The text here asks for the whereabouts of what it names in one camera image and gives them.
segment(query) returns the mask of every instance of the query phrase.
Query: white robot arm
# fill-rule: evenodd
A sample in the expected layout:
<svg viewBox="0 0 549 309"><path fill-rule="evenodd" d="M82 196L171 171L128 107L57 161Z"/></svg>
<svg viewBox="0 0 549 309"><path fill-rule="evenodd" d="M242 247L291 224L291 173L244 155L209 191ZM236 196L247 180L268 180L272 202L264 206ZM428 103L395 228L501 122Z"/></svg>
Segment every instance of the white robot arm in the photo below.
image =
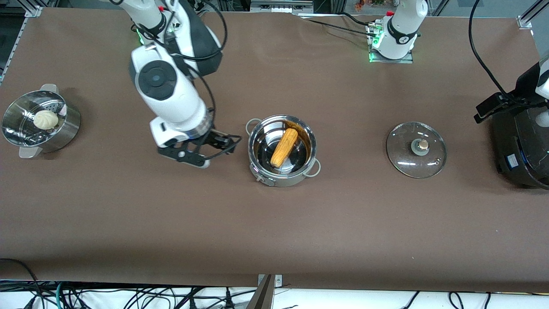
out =
<svg viewBox="0 0 549 309"><path fill-rule="evenodd" d="M537 82L536 93L549 100L549 60L541 65L540 80ZM544 111L536 117L536 123L544 128L549 127L549 111Z"/></svg>
<svg viewBox="0 0 549 309"><path fill-rule="evenodd" d="M400 59L412 50L419 26L427 16L426 0L400 0L393 16L376 20L381 25L379 37L372 47L389 59Z"/></svg>
<svg viewBox="0 0 549 309"><path fill-rule="evenodd" d="M154 0L101 1L127 11L148 42L132 52L130 77L157 115L150 129L158 152L200 168L208 167L209 159L216 156L200 154L202 145L221 149L220 153L233 152L240 141L233 138L240 136L214 130L212 110L206 108L191 82L217 70L225 41L220 44L187 0L167 0L165 10ZM189 149L190 143L196 148Z"/></svg>

